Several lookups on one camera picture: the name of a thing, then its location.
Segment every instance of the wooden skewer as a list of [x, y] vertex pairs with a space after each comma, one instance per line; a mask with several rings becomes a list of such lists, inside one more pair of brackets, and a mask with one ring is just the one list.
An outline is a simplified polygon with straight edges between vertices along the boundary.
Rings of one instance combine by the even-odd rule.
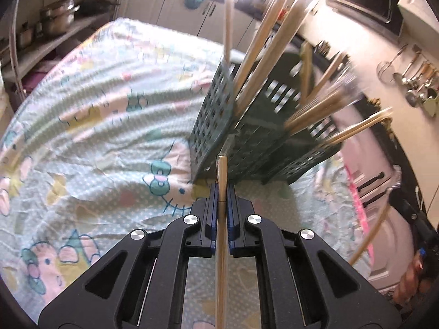
[[377, 124], [378, 122], [383, 121], [384, 119], [387, 119], [391, 117], [392, 115], [392, 108], [388, 107], [387, 109], [381, 110], [370, 117], [368, 117], [366, 120], [359, 122], [358, 124], [349, 126], [345, 128], [344, 130], [341, 130], [340, 132], [337, 132], [335, 135], [330, 136], [326, 139], [324, 139], [323, 144], [324, 145], [337, 145], [348, 138], [360, 133], [363, 130], [366, 130], [370, 126], [373, 126]]
[[290, 135], [314, 125], [354, 102], [359, 96], [354, 76], [346, 74], [331, 86], [330, 93], [322, 100], [313, 100], [309, 105], [294, 113], [284, 124]]
[[226, 329], [228, 242], [226, 221], [227, 157], [217, 161], [218, 222], [215, 251], [215, 329]]
[[224, 60], [228, 65], [233, 46], [233, 5], [234, 0], [224, 0]]
[[[386, 191], [387, 196], [389, 196], [390, 191], [391, 191], [390, 188], [387, 189], [387, 191]], [[389, 213], [389, 210], [390, 210], [390, 204], [387, 202], [385, 204], [385, 206], [383, 206], [383, 208], [378, 213], [378, 219], [375, 222], [373, 228], [370, 229], [369, 233], [366, 235], [363, 242], [360, 244], [358, 249], [354, 252], [352, 257], [349, 259], [349, 264], [351, 266], [354, 265], [354, 263], [356, 263], [358, 261], [358, 259], [360, 258], [361, 254], [364, 252], [364, 250], [366, 250], [367, 247], [370, 245], [370, 243], [374, 240], [375, 236], [378, 234], [379, 229], [381, 228], [381, 225], [383, 224], [383, 222], [387, 218], [387, 214]]]
[[314, 89], [311, 91], [311, 93], [307, 97], [307, 101], [311, 101], [314, 99], [319, 91], [322, 89], [322, 87], [326, 84], [326, 82], [329, 80], [329, 78], [332, 76], [332, 74], [335, 73], [339, 65], [342, 63], [343, 59], [346, 57], [345, 52], [339, 52], [339, 54], [334, 58], [331, 65], [326, 69], [324, 74], [322, 75], [322, 78], [319, 80], [317, 85], [314, 87]]
[[236, 100], [235, 117], [240, 119], [245, 113], [253, 98], [261, 89], [264, 80], [284, 52], [286, 46], [297, 33], [300, 25], [307, 16], [310, 0], [296, 0], [284, 22], [268, 46], [261, 61]]
[[286, 0], [272, 0], [267, 12], [262, 20], [262, 23], [257, 30], [253, 40], [250, 44], [247, 53], [245, 54], [244, 61], [240, 65], [238, 72], [236, 73], [236, 77], [234, 79], [234, 95], [235, 98], [238, 96], [242, 85], [244, 85], [247, 76], [249, 75], [250, 70], [252, 69], [253, 63], [256, 58], [260, 54], [262, 48], [265, 45], [265, 41], [267, 40], [271, 30], [273, 29], [274, 24], [276, 23], [279, 14], [282, 10], [282, 6]]
[[308, 41], [304, 41], [300, 47], [302, 67], [300, 68], [300, 100], [299, 105], [304, 105], [308, 99], [311, 73], [313, 72], [313, 48]]

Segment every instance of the black handle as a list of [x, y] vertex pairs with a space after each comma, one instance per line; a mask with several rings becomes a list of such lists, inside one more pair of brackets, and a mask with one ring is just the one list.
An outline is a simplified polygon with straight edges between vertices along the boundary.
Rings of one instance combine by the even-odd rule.
[[209, 17], [212, 17], [212, 14], [215, 11], [215, 8], [216, 8], [216, 4], [213, 5], [213, 9], [212, 9], [212, 11], [210, 11]]
[[210, 2], [207, 3], [207, 6], [206, 6], [206, 8], [203, 11], [203, 16], [206, 14], [206, 12], [207, 12], [207, 10], [209, 8], [209, 5], [210, 5]]
[[379, 180], [379, 179], [382, 179], [382, 178], [384, 178], [384, 172], [381, 172], [381, 173], [378, 174], [376, 177], [374, 177], [374, 178], [372, 178], [372, 179], [369, 179], [366, 183], [360, 185], [360, 186], [357, 188], [357, 191], [361, 192], [361, 190], [362, 190], [363, 188], [366, 188], [366, 187], [370, 186], [373, 182], [375, 182], [375, 181], [377, 181], [377, 180]]
[[365, 208], [366, 206], [368, 206], [369, 204], [372, 204], [373, 202], [376, 202], [378, 199], [380, 199], [382, 196], [384, 196], [386, 194], [386, 192], [382, 192], [379, 193], [377, 195], [375, 195], [373, 198], [369, 199], [368, 201], [363, 203], [363, 208]]

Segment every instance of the perforated basket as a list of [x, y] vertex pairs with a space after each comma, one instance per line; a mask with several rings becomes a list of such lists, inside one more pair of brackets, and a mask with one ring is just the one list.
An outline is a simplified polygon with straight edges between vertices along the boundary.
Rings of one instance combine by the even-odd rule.
[[220, 63], [190, 136], [192, 181], [215, 177], [216, 156], [228, 137], [233, 139], [228, 153], [230, 180], [267, 182], [276, 178], [292, 182], [339, 150], [340, 146], [308, 155], [319, 138], [337, 132], [330, 118], [293, 137], [284, 131], [284, 122], [296, 111], [300, 99], [299, 74], [291, 74], [299, 62], [298, 54], [285, 52], [240, 120], [233, 119], [232, 98], [233, 77], [239, 65], [229, 69]]

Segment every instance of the bed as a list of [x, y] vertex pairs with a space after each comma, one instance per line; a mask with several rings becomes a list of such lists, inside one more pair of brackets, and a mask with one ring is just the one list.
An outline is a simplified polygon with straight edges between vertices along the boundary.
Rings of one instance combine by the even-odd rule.
[[[129, 19], [100, 28], [20, 107], [1, 141], [0, 274], [34, 320], [134, 228], [165, 228], [209, 194], [187, 139], [222, 46]], [[345, 259], [367, 232], [340, 154], [297, 182], [236, 184], [279, 227], [312, 228]], [[212, 328], [214, 259], [190, 259], [183, 328]], [[356, 269], [370, 274], [373, 250]], [[230, 262], [229, 328], [258, 328], [252, 259]]]

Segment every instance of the stainless steel pot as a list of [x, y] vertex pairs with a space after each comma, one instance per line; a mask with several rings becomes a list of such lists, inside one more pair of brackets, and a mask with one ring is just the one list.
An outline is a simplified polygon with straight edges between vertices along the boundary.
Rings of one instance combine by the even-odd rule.
[[23, 30], [17, 36], [17, 47], [20, 50], [30, 46], [33, 42], [33, 28], [29, 27], [27, 22], [21, 26]]
[[72, 25], [75, 16], [74, 12], [79, 10], [79, 6], [69, 9], [56, 17], [48, 17], [41, 21], [43, 24], [43, 33], [46, 37], [58, 37], [66, 33]]
[[75, 0], [59, 0], [44, 6], [40, 11], [41, 20], [48, 17], [60, 16], [75, 6]]

